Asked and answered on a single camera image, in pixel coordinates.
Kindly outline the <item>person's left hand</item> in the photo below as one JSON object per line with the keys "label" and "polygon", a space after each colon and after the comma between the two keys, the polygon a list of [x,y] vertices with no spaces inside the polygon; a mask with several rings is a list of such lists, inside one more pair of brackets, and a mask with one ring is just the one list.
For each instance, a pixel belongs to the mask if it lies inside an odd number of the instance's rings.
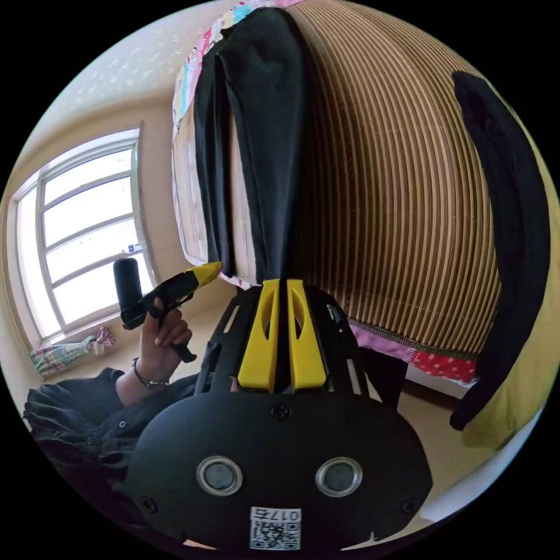
{"label": "person's left hand", "polygon": [[162,318],[146,314],[140,336],[139,358],[134,366],[135,373],[145,386],[155,388],[169,383],[182,361],[176,349],[186,346],[191,336],[180,309],[173,309]]}

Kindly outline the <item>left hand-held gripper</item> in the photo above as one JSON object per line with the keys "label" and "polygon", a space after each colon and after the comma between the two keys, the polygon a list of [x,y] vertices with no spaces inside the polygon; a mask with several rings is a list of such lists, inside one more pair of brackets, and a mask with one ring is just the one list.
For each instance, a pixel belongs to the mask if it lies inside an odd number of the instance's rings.
{"label": "left hand-held gripper", "polygon": [[173,309],[190,300],[197,285],[207,285],[222,272],[221,261],[191,267],[144,294],[138,270],[120,271],[120,318],[122,327],[132,331],[143,325],[148,315],[162,321]]}

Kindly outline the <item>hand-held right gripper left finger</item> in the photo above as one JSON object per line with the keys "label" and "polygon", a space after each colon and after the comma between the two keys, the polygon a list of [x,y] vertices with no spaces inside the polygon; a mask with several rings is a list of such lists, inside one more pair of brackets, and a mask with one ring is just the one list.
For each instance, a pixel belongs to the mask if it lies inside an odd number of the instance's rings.
{"label": "hand-held right gripper left finger", "polygon": [[279,280],[264,281],[237,376],[243,389],[272,392],[278,347]]}

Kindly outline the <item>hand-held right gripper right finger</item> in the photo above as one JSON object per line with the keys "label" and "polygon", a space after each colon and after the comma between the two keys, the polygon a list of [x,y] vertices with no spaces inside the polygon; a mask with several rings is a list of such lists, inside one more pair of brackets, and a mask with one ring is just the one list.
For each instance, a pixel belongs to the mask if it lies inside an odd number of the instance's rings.
{"label": "hand-held right gripper right finger", "polygon": [[325,385],[327,375],[303,281],[287,280],[286,290],[292,390],[320,389]]}

